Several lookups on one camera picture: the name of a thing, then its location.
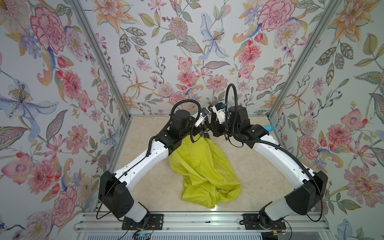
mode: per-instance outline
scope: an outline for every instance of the pink flower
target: pink flower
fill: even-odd
[[[32,169],[32,177],[28,179],[28,185],[31,193],[39,194],[46,191],[52,184],[56,174],[55,165],[49,160],[38,162]]]
[[[267,74],[264,75],[263,78],[257,79],[258,86],[256,88],[256,91],[266,90],[275,85],[275,83],[278,83],[282,78],[283,75],[276,75],[273,72],[267,72]]]
[[[59,149],[59,147],[64,143],[64,140],[61,141],[62,137],[63,137],[63,136],[62,136],[61,134],[59,135],[59,138],[58,138],[58,139],[56,139],[56,137],[53,137],[53,138],[52,138],[53,144],[50,144],[50,143],[47,143],[47,144],[46,144],[47,148],[52,149],[52,150],[46,152],[46,153],[44,154],[45,157],[48,157],[49,155],[52,154],[52,159],[53,159],[53,158],[56,157],[56,154],[57,154],[58,152],[61,152],[61,149]]]
[[[196,77],[202,77],[203,79],[205,76],[208,76],[208,77],[212,76],[212,75],[210,75],[212,73],[212,71],[209,71],[209,68],[206,68],[205,70],[204,70],[204,68],[201,68],[200,71],[197,70],[196,72],[197,72]]]
[[[195,74],[192,72],[192,70],[186,69],[179,73],[177,79],[181,83],[188,85],[189,83],[192,83],[195,80]]]
[[[380,193],[384,192],[384,185],[376,182],[379,179],[376,174],[371,176],[368,174],[369,168],[365,165],[363,168],[353,167],[352,172],[346,169],[344,178],[349,181],[347,195],[356,197],[360,204],[362,204],[362,197],[364,197],[365,204],[370,207],[375,207],[378,202],[384,204],[384,196]]]
[[[103,106],[106,108],[108,106],[109,91],[108,91],[108,84],[105,79],[103,83],[97,84],[97,91],[99,92],[97,94],[97,100],[103,103]]]
[[[274,61],[274,63],[273,63],[273,68],[274,68],[274,69],[280,69],[280,67],[281,67],[281,58],[276,59],[276,60]]]
[[[159,86],[159,94],[162,97],[169,97],[172,93],[174,93],[172,85],[169,83],[163,84]]]
[[[244,81],[242,83],[239,83],[237,85],[237,88],[239,91],[242,91],[242,92],[249,91],[249,86]]]
[[[78,154],[80,148],[88,146],[88,133],[87,129],[83,128],[83,125],[78,125],[72,127],[72,132],[68,131],[69,137],[64,139],[64,142],[67,143],[67,149],[72,150],[72,155]]]
[[[187,23],[182,18],[174,18],[168,25],[171,33],[176,38],[183,38],[188,33]]]
[[[254,70],[254,65],[245,65],[240,71],[239,76],[242,76],[243,78],[249,78],[252,74],[252,71]]]
[[[76,57],[77,60],[81,61],[84,49],[79,33],[75,29],[67,28],[66,44],[67,49]]]
[[[281,138],[281,141],[282,142],[286,142],[288,140],[288,136],[287,135],[284,135],[282,138]]]
[[[97,122],[101,119],[101,115],[103,114],[100,110],[92,110],[91,118],[93,121]]]
[[[179,58],[179,65],[178,65],[179,70],[189,69],[191,65],[192,65],[191,58],[188,58],[188,59],[183,57]]]
[[[80,94],[79,97],[79,103],[80,103],[80,108],[84,111],[86,111],[86,108],[90,108],[92,106],[91,100],[88,97],[88,94],[85,90]]]
[[[300,123],[302,133],[312,136],[317,128],[317,120],[307,117]]]
[[[317,152],[319,145],[316,140],[309,135],[302,135],[299,139],[301,152],[309,159],[315,159],[320,153]]]
[[[350,129],[360,129],[365,126],[362,122],[362,114],[359,109],[355,109],[342,117],[341,123],[345,124]]]
[[[99,38],[99,34],[98,33],[95,33],[95,36],[96,36],[97,41],[99,42],[99,44],[107,44],[106,42],[104,42],[105,37]]]
[[[76,206],[77,193],[72,186],[68,186],[66,191],[61,191],[59,197],[55,199],[52,209],[52,224],[60,227],[72,215]]]
[[[1,172],[20,185],[26,181],[31,169],[32,160],[28,154],[24,154],[21,158],[10,161]]]
[[[368,167],[367,163],[369,163],[372,166],[376,166],[376,163],[374,161],[367,158],[367,157],[376,157],[375,154],[364,153],[369,149],[368,145],[364,145],[360,149],[360,142],[355,141],[355,148],[351,147],[351,145],[348,145],[348,147],[351,150],[351,152],[356,153],[355,156],[353,156],[353,159],[357,159],[358,157],[360,157],[361,161],[364,163],[365,166]]]
[[[76,99],[80,96],[81,83],[77,73],[66,71],[61,79],[65,94],[70,99]]]
[[[257,24],[262,23],[262,31],[272,31],[288,22],[294,10],[292,0],[269,0],[260,12]]]
[[[261,55],[260,47],[257,45],[246,46],[239,56],[239,62],[242,65],[254,63]]]
[[[64,27],[54,12],[46,7],[35,8],[35,15],[31,17],[31,26],[39,43],[46,50],[50,48],[56,54],[64,50]]]
[[[149,3],[148,6],[153,7],[151,10],[154,10],[156,7],[160,10],[160,7],[164,6],[167,3],[162,3],[162,0],[151,0],[152,3]]]
[[[275,41],[273,42],[275,47],[285,45],[292,41],[300,28],[301,24],[296,20],[289,21],[281,26],[275,31]]]
[[[227,87],[228,79],[224,78],[223,75],[218,76],[218,74],[215,75],[215,77],[211,76],[207,80],[207,88],[213,89],[215,92],[219,93],[224,90],[224,88]]]
[[[327,137],[329,142],[336,147],[347,147],[353,140],[351,131],[341,124],[331,125],[328,128]]]
[[[176,104],[180,102],[181,100],[189,99],[189,95],[186,95],[185,92],[175,92],[172,95],[169,96],[169,102]]]

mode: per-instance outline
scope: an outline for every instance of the yellow-green garment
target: yellow-green garment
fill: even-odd
[[[169,156],[169,164],[184,176],[181,197],[184,201],[214,208],[216,203],[235,199],[241,191],[241,184],[228,159],[207,138],[192,143],[190,137],[186,137]]]

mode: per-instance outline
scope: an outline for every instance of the pink peony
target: pink peony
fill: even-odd
[[[302,135],[299,139],[301,152],[309,159],[315,159],[319,156],[317,150],[319,145],[316,140],[309,135]]]
[[[181,100],[189,99],[189,95],[186,95],[185,92],[175,92],[172,95],[169,96],[169,102],[176,104],[180,102]]]
[[[363,197],[365,204],[369,207],[375,207],[376,203],[384,204],[384,196],[380,192],[384,192],[384,185],[376,182],[379,177],[376,174],[369,176],[369,168],[355,166],[352,172],[348,169],[345,170],[344,178],[348,180],[349,184],[347,195],[356,197],[356,200],[362,204]]]
[[[300,128],[302,133],[312,136],[314,134],[314,131],[317,128],[317,120],[314,120],[313,118],[306,117],[301,123]]]
[[[183,57],[179,57],[179,65],[178,65],[179,70],[189,69],[191,65],[192,65],[191,58],[186,59]]]
[[[252,71],[254,70],[254,65],[245,65],[240,71],[239,76],[243,78],[249,78],[252,74]]]
[[[257,45],[246,46],[239,56],[239,62],[242,65],[254,63],[261,55],[260,47]]]
[[[336,147],[347,147],[353,140],[351,131],[341,124],[331,125],[328,128],[327,137],[329,142]]]
[[[79,103],[80,103],[80,108],[84,111],[87,112],[85,109],[90,108],[92,106],[91,100],[88,97],[88,94],[85,90],[80,94],[79,97]]]
[[[192,83],[195,79],[195,74],[192,72],[192,70],[183,70],[179,73],[179,75],[177,76],[177,79],[187,85],[189,83]]]
[[[38,162],[32,169],[32,177],[28,179],[28,185],[31,193],[39,194],[46,191],[52,184],[56,174],[55,165],[48,160]]]
[[[109,91],[108,91],[108,84],[105,79],[103,83],[97,84],[97,91],[99,92],[97,94],[97,100],[103,103],[103,106],[106,108],[108,106]]]
[[[218,76],[218,74],[215,75],[215,77],[211,76],[207,80],[207,88],[213,89],[215,92],[219,93],[224,90],[224,88],[227,87],[228,79],[224,78],[223,75]]]
[[[260,12],[257,24],[262,23],[262,31],[272,31],[288,22],[294,10],[292,0],[269,0]]]
[[[176,38],[183,38],[188,33],[187,23],[182,19],[175,17],[168,25],[171,33],[176,36]]]
[[[79,33],[75,29],[67,28],[66,44],[67,49],[76,57],[77,60],[81,61],[84,54],[83,44]]]
[[[362,122],[362,114],[359,109],[355,109],[341,118],[341,123],[350,129],[360,129],[365,126]]]
[[[249,91],[249,86],[244,81],[242,83],[239,83],[237,85],[237,88],[239,91],[242,91],[242,92]]]
[[[80,96],[81,82],[77,73],[66,71],[61,79],[65,94],[70,99],[77,99]]]
[[[76,190],[69,186],[66,191],[61,191],[59,197],[55,199],[52,209],[52,224],[60,227],[72,215],[76,206]]]
[[[24,154],[21,158],[10,161],[1,172],[20,185],[26,181],[31,169],[32,160],[28,154]]]
[[[159,86],[159,94],[162,97],[169,97],[172,93],[174,93],[172,85],[169,83],[163,84]]]
[[[263,78],[257,79],[258,86],[256,91],[266,90],[275,85],[275,83],[279,82],[281,79],[283,79],[283,75],[276,75],[273,72],[267,72]]]
[[[80,148],[88,146],[87,140],[88,136],[87,129],[83,128],[83,125],[78,125],[72,127],[72,132],[68,131],[69,137],[64,139],[64,142],[67,143],[67,149],[72,150],[72,155],[78,154]]]
[[[31,26],[39,43],[46,50],[50,48],[56,54],[64,50],[64,27],[54,12],[46,7],[35,8],[35,15],[31,16]]]

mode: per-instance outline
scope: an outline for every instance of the blue object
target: blue object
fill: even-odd
[[[267,125],[267,126],[265,126],[264,128],[265,128],[265,130],[267,130],[268,132],[273,131],[273,130],[275,129],[274,125]]]

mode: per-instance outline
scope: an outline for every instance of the floral wallpaper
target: floral wallpaper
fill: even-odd
[[[271,119],[285,148],[328,174],[323,213],[339,240],[384,238],[383,10],[343,0]]]
[[[126,118],[66,1],[0,1],[0,238],[71,239]]]
[[[266,114],[327,3],[82,1],[131,114],[166,114],[183,99],[216,104],[229,83],[248,112]]]

